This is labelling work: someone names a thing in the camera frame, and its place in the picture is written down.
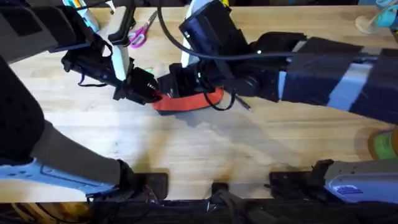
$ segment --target blue label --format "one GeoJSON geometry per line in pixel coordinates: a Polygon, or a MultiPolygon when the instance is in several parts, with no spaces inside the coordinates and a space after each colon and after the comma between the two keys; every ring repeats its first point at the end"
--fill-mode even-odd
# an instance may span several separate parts
{"type": "Polygon", "coordinates": [[[362,190],[359,190],[357,187],[353,185],[341,185],[341,186],[336,186],[334,187],[334,190],[341,194],[341,195],[346,195],[346,194],[363,194],[362,190]]]}

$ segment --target black cable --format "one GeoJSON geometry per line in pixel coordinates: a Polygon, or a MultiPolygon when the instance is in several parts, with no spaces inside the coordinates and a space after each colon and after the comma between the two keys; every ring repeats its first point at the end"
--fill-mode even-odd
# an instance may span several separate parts
{"type": "Polygon", "coordinates": [[[231,199],[229,199],[228,197],[224,197],[223,194],[219,194],[220,199],[222,199],[222,201],[224,201],[224,203],[227,205],[228,210],[229,210],[229,215],[231,216],[231,221],[232,224],[238,224],[240,223],[239,218],[236,214],[236,206],[233,203],[233,201],[231,199]]]}
{"type": "Polygon", "coordinates": [[[81,74],[80,82],[77,83],[78,86],[81,87],[104,87],[107,86],[108,84],[106,83],[100,83],[100,84],[82,84],[85,81],[85,74],[81,74]]]}
{"type": "MultiPolygon", "coordinates": [[[[210,60],[247,60],[247,59],[254,59],[254,58],[265,58],[265,57],[293,57],[293,56],[298,56],[298,55],[315,55],[311,53],[297,53],[297,52],[270,52],[270,53],[264,53],[264,54],[244,54],[244,55],[232,55],[232,56],[223,56],[223,55],[207,55],[207,54],[201,54],[198,52],[195,52],[191,49],[188,49],[184,47],[182,44],[180,44],[169,32],[169,30],[166,27],[166,24],[164,22],[163,14],[162,14],[162,6],[161,6],[162,0],[159,0],[159,5],[157,6],[157,16],[159,18],[159,23],[160,26],[163,30],[163,33],[166,35],[169,41],[171,41],[174,46],[176,46],[178,49],[199,57],[199,58],[205,58],[205,59],[210,59],[210,60]]],[[[348,57],[349,54],[326,54],[327,56],[341,56],[341,57],[348,57]]],[[[378,59],[377,55],[371,55],[371,54],[364,54],[364,53],[358,53],[358,54],[353,54],[352,57],[354,58],[353,60],[358,60],[358,61],[375,61],[378,59]]]]}
{"type": "Polygon", "coordinates": [[[209,99],[207,93],[203,93],[203,94],[204,94],[204,96],[205,96],[206,102],[207,102],[214,110],[217,110],[217,111],[226,111],[226,110],[229,110],[229,109],[232,108],[232,106],[233,106],[234,103],[235,103],[235,96],[236,96],[236,94],[233,93],[233,92],[231,93],[231,101],[229,102],[229,105],[228,105],[226,108],[219,108],[219,107],[217,107],[216,105],[214,105],[214,104],[210,101],[210,99],[209,99]]]}
{"type": "Polygon", "coordinates": [[[57,217],[53,216],[53,215],[52,215],[47,209],[45,209],[45,208],[43,207],[43,205],[41,205],[40,203],[36,203],[36,205],[37,205],[44,213],[46,213],[49,217],[53,218],[55,221],[58,221],[58,222],[70,223],[70,224],[78,224],[78,223],[86,223],[86,222],[88,222],[88,221],[86,221],[86,222],[74,222],[74,221],[62,220],[62,219],[60,219],[60,218],[57,218],[57,217]]]}
{"type": "Polygon", "coordinates": [[[34,216],[34,214],[32,214],[32,212],[30,210],[28,210],[27,208],[25,208],[25,206],[21,205],[20,203],[15,203],[14,204],[15,207],[17,207],[22,213],[24,213],[24,215],[27,215],[29,218],[31,218],[33,220],[33,222],[37,222],[37,217],[34,216]]]}
{"type": "Polygon", "coordinates": [[[91,8],[91,7],[95,7],[95,6],[98,6],[98,5],[100,5],[100,4],[106,3],[107,1],[110,1],[110,0],[98,1],[98,2],[96,2],[96,3],[89,4],[89,5],[87,5],[87,6],[83,6],[83,7],[77,8],[76,11],[88,9],[88,8],[91,8]]]}
{"type": "Polygon", "coordinates": [[[205,59],[212,59],[212,60],[246,60],[246,59],[253,59],[253,58],[264,58],[264,57],[293,57],[295,53],[293,52],[272,52],[272,53],[266,53],[266,54],[244,54],[244,55],[234,55],[234,56],[222,56],[222,55],[206,55],[206,54],[201,54],[194,52],[193,50],[190,50],[186,47],[184,47],[182,44],[180,44],[169,32],[169,30],[166,27],[166,24],[164,22],[163,14],[162,14],[162,7],[160,5],[157,6],[157,16],[159,18],[160,26],[162,27],[163,33],[166,35],[166,37],[171,41],[171,43],[174,44],[177,48],[180,50],[196,56],[200,58],[205,58],[205,59]]]}
{"type": "Polygon", "coordinates": [[[22,215],[17,212],[17,210],[9,210],[6,212],[0,213],[0,223],[14,223],[14,224],[37,224],[37,219],[30,214],[30,212],[25,212],[26,210],[25,207],[24,210],[21,209],[21,206],[18,205],[18,203],[14,204],[19,210],[21,210],[22,213],[28,216],[27,220],[22,217],[22,215]]]}

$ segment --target wooden table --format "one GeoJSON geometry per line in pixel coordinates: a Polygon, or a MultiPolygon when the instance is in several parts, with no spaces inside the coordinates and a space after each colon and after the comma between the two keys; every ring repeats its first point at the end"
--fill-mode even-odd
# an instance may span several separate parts
{"type": "MultiPolygon", "coordinates": [[[[137,27],[155,9],[137,9],[137,27]]],[[[186,8],[164,9],[167,25],[178,40],[186,8]]],[[[93,10],[101,23],[105,9],[93,10]]],[[[386,29],[364,35],[354,26],[357,16],[372,16],[374,6],[236,7],[232,18],[250,41],[268,31],[303,32],[352,44],[396,48],[386,29]]],[[[163,35],[156,20],[147,43],[130,50],[137,66],[168,73],[181,52],[163,35]]],[[[388,124],[347,112],[248,98],[254,113],[239,104],[226,112],[213,109],[162,117],[151,105],[114,101],[114,89],[81,88],[80,76],[65,73],[64,53],[43,53],[12,65],[41,104],[45,117],[73,140],[108,157],[120,158],[136,172],[169,173],[168,199],[201,199],[214,180],[229,182],[242,197],[269,197],[262,186],[272,170],[309,170],[320,159],[370,159],[366,140],[388,124]]],[[[0,181],[1,202],[82,201],[71,189],[20,180],[0,181]]]]}

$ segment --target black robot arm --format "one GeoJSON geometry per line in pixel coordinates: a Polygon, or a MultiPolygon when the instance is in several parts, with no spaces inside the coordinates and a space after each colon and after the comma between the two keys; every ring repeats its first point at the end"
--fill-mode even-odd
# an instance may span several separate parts
{"type": "Polygon", "coordinates": [[[186,68],[171,65],[170,73],[158,78],[163,94],[206,94],[222,86],[241,96],[329,106],[398,124],[398,105],[394,103],[398,97],[398,50],[308,39],[287,32],[269,32],[248,44],[229,12],[213,1],[180,25],[194,51],[215,59],[202,57],[186,68]],[[251,58],[236,60],[236,55],[248,54],[251,58]]]}

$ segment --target scissors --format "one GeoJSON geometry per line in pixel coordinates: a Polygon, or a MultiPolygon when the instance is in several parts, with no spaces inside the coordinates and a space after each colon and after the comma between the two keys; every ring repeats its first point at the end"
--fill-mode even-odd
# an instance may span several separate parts
{"type": "Polygon", "coordinates": [[[141,47],[145,41],[147,40],[146,34],[148,31],[148,28],[152,23],[154,22],[155,18],[157,16],[157,11],[155,11],[148,21],[138,30],[131,32],[129,34],[130,37],[130,46],[134,49],[141,47]]]}

